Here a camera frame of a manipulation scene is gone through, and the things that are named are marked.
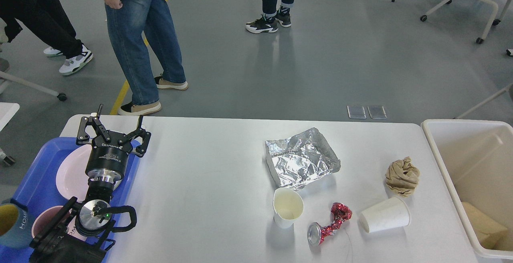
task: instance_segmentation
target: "gray floor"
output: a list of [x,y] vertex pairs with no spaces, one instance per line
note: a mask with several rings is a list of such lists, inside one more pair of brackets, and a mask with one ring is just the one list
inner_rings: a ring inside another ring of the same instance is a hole
[[[293,27],[254,35],[244,23],[259,16],[261,0],[169,0],[190,88],[162,91],[163,109],[155,115],[352,121],[347,105],[383,105],[387,120],[365,121],[452,118],[513,82],[513,58],[505,54],[513,47],[513,12],[478,45],[489,7],[454,0],[420,22],[440,1],[296,0]],[[45,58],[46,45],[30,31],[4,45],[11,74],[63,91],[68,100],[17,84],[0,95],[2,102],[20,104],[0,133],[0,146],[18,161],[0,167],[0,199],[12,195],[38,150],[59,136],[69,117],[101,103],[108,113],[125,81],[103,1],[61,2],[95,59],[62,77],[57,70],[64,59]],[[152,65],[160,73],[153,54]],[[503,96],[469,118],[511,124],[513,104]]]

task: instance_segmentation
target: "white sneaker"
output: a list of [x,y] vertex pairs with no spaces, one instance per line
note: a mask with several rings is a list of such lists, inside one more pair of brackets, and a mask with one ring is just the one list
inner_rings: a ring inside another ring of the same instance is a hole
[[59,68],[61,75],[71,75],[80,71],[88,62],[93,59],[93,53],[85,45],[82,45],[82,53],[71,59],[66,59],[63,66]]
[[59,55],[62,55],[63,52],[59,51],[58,49],[54,49],[53,47],[47,47],[42,51],[48,58],[51,57],[57,57]]

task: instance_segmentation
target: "robotic arm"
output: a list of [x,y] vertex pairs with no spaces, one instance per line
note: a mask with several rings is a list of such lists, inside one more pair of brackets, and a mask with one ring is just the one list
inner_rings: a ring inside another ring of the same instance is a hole
[[[72,197],[36,235],[30,244],[34,249],[30,263],[101,263],[115,243],[108,239],[109,233],[126,232],[137,223],[132,206],[110,206],[110,200],[116,182],[125,177],[128,156],[134,153],[137,157],[143,157],[151,134],[142,128],[143,116],[139,116],[137,128],[128,134],[107,130],[99,120],[102,107],[99,106],[96,114],[82,117],[77,134],[77,145],[92,146],[85,170],[89,176],[86,198],[83,202],[77,202],[77,198]],[[96,136],[92,139],[86,132],[88,126],[95,130]],[[134,149],[131,142],[138,137],[143,141]],[[113,214],[124,212],[130,215],[130,224],[115,227]],[[96,243],[89,244],[66,233],[67,225],[75,217],[77,231],[83,236],[95,237],[98,239]],[[110,245],[102,249],[106,241]]]

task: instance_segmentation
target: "human hand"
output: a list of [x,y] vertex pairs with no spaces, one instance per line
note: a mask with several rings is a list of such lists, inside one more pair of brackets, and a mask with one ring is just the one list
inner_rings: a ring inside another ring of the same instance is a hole
[[123,7],[121,0],[104,0],[104,2],[113,9],[121,9],[121,7]]

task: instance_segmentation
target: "yellow floor line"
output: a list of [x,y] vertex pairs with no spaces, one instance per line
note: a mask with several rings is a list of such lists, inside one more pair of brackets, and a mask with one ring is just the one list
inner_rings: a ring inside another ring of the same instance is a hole
[[117,95],[117,99],[114,102],[114,107],[112,108],[112,110],[110,110],[109,115],[117,115],[117,109],[121,107],[121,104],[123,104],[123,100],[125,99],[125,95],[127,94],[128,88],[128,82],[125,80],[125,83],[123,84],[123,87],[121,87],[121,91],[119,91],[119,95]]
[[[144,44],[146,46],[149,45],[148,40],[146,38],[144,38]],[[128,92],[128,88],[129,88],[128,82],[125,80],[125,83],[123,84],[123,87],[121,87],[121,91],[119,91],[119,95],[117,95],[117,99],[114,102],[114,106],[112,106],[112,110],[110,110],[110,115],[117,114],[117,109],[119,109],[119,107],[121,107],[121,104],[123,104],[123,100],[125,100],[125,96]]]

